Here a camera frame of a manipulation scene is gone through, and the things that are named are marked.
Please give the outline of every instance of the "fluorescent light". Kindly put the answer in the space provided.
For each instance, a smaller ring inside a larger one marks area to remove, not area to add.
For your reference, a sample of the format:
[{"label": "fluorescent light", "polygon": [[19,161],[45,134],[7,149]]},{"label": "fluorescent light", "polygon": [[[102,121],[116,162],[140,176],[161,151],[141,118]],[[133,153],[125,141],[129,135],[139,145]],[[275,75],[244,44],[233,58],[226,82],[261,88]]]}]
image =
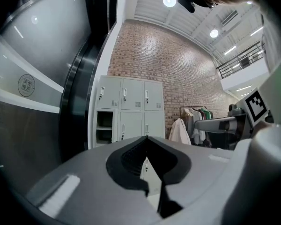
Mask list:
[{"label": "fluorescent light", "polygon": [[240,90],[244,90],[244,89],[246,89],[246,88],[250,88],[252,85],[250,85],[250,86],[247,86],[247,87],[245,87],[245,88],[240,88],[240,89],[237,89],[236,90],[236,92],[238,92],[238,91],[240,91]]},{"label": "fluorescent light", "polygon": [[259,28],[259,29],[256,30],[255,32],[253,32],[253,33],[251,34],[251,37],[252,37],[255,33],[259,32],[261,29],[263,29],[263,27]]},{"label": "fluorescent light", "polygon": [[229,52],[231,52],[234,49],[236,49],[236,46],[232,47],[230,50],[226,51],[224,54],[227,55]]},{"label": "fluorescent light", "polygon": [[213,29],[211,32],[210,32],[210,36],[212,38],[216,38],[217,36],[219,35],[219,31],[217,29]]},{"label": "fluorescent light", "polygon": [[248,93],[246,93],[246,94],[240,95],[240,96],[242,97],[242,96],[245,96],[245,95],[248,95],[248,94],[249,94],[249,92],[248,92]]},{"label": "fluorescent light", "polygon": [[20,37],[21,37],[21,38],[24,38],[23,35],[20,33],[20,31],[17,29],[17,27],[14,26],[14,28],[15,28],[15,30],[17,31],[17,33],[19,33]]},{"label": "fluorescent light", "polygon": [[163,4],[166,5],[167,7],[171,8],[175,6],[176,0],[163,0]]}]

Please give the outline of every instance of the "locker door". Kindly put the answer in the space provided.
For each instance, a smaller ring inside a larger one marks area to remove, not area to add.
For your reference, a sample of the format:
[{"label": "locker door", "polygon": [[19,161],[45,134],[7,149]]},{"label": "locker door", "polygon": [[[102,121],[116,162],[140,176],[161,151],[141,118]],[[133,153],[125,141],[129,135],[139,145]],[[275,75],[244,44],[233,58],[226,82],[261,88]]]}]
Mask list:
[{"label": "locker door", "polygon": [[141,112],[121,112],[120,140],[142,136],[141,127]]},{"label": "locker door", "polygon": [[142,81],[123,79],[121,109],[142,110]]},{"label": "locker door", "polygon": [[145,113],[145,135],[163,137],[163,114],[159,112]]},{"label": "locker door", "polygon": [[146,158],[145,162],[143,163],[140,179],[145,180],[149,185],[148,196],[152,196],[160,193],[162,182],[158,177],[157,173],[155,172],[148,158]]},{"label": "locker door", "polygon": [[99,92],[97,93],[97,108],[118,109],[120,88],[120,78],[101,77]]},{"label": "locker door", "polygon": [[145,82],[145,110],[162,111],[162,84]]}]

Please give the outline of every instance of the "white coat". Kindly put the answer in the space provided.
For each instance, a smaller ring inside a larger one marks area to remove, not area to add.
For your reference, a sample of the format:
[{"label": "white coat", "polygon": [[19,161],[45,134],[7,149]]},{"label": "white coat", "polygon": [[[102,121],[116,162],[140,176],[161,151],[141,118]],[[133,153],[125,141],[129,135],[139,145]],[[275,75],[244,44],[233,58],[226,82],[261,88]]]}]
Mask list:
[{"label": "white coat", "polygon": [[188,145],[192,144],[182,119],[178,118],[172,125],[169,140]]}]

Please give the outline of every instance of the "green shirt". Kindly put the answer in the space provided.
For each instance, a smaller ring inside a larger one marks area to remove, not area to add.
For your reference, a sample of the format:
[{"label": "green shirt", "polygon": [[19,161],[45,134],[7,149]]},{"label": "green shirt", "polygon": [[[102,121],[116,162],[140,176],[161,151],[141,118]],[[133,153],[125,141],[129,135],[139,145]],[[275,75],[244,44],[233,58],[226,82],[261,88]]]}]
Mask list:
[{"label": "green shirt", "polygon": [[205,108],[201,108],[201,111],[205,113],[206,119],[211,119],[211,114],[208,110],[206,110]]}]

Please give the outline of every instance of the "ceiling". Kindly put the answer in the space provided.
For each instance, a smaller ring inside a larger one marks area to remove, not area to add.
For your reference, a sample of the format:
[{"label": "ceiling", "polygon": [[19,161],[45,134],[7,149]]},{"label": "ceiling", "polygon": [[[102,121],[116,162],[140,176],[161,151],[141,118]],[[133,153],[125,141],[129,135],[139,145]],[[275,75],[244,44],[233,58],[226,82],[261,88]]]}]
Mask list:
[{"label": "ceiling", "polygon": [[263,75],[255,77],[254,79],[252,79],[250,81],[241,83],[241,84],[237,85],[236,87],[229,89],[228,91],[231,92],[237,98],[242,99],[245,96],[241,96],[241,95],[247,94],[247,93],[251,92],[252,90],[254,90],[255,88],[259,88],[268,77],[269,77],[269,73],[265,73]]},{"label": "ceiling", "polygon": [[[237,15],[227,25],[222,22],[234,11]],[[127,0],[126,19],[154,23],[175,31],[195,42],[217,62],[216,66],[228,61],[246,48],[261,40],[262,27],[259,7],[247,3],[237,6],[218,5],[212,10],[196,6],[191,14],[179,3],[166,7],[163,0]],[[219,36],[210,37],[210,31],[218,29]],[[236,49],[224,55],[230,48]]]}]

